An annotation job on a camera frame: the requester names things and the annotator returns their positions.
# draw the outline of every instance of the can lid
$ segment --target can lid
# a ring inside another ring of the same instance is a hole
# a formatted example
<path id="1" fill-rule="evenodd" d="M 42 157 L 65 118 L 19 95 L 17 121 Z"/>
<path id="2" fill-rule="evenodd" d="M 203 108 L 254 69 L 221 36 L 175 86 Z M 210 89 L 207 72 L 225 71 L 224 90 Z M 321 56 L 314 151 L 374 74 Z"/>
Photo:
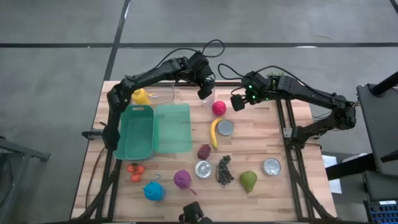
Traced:
<path id="1" fill-rule="evenodd" d="M 267 159 L 262 168 L 268 175 L 278 175 L 280 173 L 280 164 L 276 159 Z"/>
<path id="2" fill-rule="evenodd" d="M 199 161 L 195 165 L 195 173 L 199 178 L 205 179 L 211 175 L 211 165 L 207 161 Z"/>
<path id="3" fill-rule="evenodd" d="M 217 124 L 217 131 L 222 136 L 230 136 L 234 132 L 234 124 L 228 120 L 222 120 Z"/>

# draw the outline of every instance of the orange tomato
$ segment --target orange tomato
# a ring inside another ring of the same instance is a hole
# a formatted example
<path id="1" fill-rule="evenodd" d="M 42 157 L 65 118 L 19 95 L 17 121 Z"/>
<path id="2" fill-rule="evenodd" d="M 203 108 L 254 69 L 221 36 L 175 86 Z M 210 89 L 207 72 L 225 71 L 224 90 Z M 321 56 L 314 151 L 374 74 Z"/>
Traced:
<path id="1" fill-rule="evenodd" d="M 132 174 L 131 175 L 131 181 L 133 181 L 134 183 L 140 182 L 141 180 L 141 176 L 139 174 Z"/>
<path id="2" fill-rule="evenodd" d="M 127 166 L 127 172 L 129 172 L 129 173 L 133 173 L 134 171 L 135 171 L 135 166 L 133 165 L 133 164 L 129 164 L 128 166 Z"/>
<path id="3" fill-rule="evenodd" d="M 141 174 L 144 173 L 144 171 L 145 171 L 145 168 L 144 168 L 143 165 L 138 165 L 138 166 L 136 167 L 136 173 L 137 173 L 137 174 L 141 175 Z"/>

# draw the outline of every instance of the magenta yarn ball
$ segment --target magenta yarn ball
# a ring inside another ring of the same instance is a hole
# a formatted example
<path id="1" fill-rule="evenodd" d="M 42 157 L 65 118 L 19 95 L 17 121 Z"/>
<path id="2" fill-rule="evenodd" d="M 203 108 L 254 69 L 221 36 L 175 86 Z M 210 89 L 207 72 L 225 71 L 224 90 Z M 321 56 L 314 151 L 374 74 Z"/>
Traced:
<path id="1" fill-rule="evenodd" d="M 226 105 L 222 101 L 214 102 L 211 108 L 213 109 L 213 113 L 217 116 L 224 115 L 226 111 Z"/>

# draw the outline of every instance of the gray floor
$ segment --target gray floor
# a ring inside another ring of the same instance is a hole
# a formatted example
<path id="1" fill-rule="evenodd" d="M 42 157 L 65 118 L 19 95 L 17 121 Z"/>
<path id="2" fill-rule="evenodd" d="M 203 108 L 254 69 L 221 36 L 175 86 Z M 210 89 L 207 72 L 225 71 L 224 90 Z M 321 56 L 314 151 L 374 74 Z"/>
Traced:
<path id="1" fill-rule="evenodd" d="M 112 42 L 123 2 L 0 0 L 0 43 Z M 388 0 L 138 0 L 131 2 L 121 42 L 213 38 L 225 42 L 398 42 L 398 15 Z M 32 162 L 13 213 L 15 223 L 69 218 L 87 145 L 80 133 L 92 125 L 110 51 L 0 49 L 0 135 L 52 153 L 47 164 Z M 119 49 L 111 79 L 143 72 L 168 51 Z M 398 69 L 397 54 L 398 48 L 240 48 L 226 49 L 211 65 L 215 69 L 217 63 L 228 63 L 242 73 L 280 65 L 315 88 L 355 100 L 357 85 L 377 82 Z M 233 76 L 227 70 L 224 73 Z M 312 111 L 325 110 L 312 107 Z M 357 119 L 355 129 L 323 136 L 323 150 L 369 152 L 360 111 Z M 363 220 L 364 211 L 354 199 L 336 196 L 338 214 L 343 219 Z"/>

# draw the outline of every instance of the grape cluster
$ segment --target grape cluster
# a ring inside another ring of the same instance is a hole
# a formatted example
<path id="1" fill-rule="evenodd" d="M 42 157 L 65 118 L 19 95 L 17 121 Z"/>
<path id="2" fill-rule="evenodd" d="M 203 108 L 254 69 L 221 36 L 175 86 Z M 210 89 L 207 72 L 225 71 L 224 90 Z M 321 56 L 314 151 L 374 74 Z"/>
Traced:
<path id="1" fill-rule="evenodd" d="M 228 167 L 226 166 L 229 162 L 231 161 L 231 157 L 228 156 L 223 156 L 222 159 L 220 159 L 218 163 L 218 173 L 216 174 L 216 179 L 217 181 L 222 184 L 224 187 L 225 185 L 231 183 L 231 180 L 234 180 L 234 177 L 228 170 Z"/>

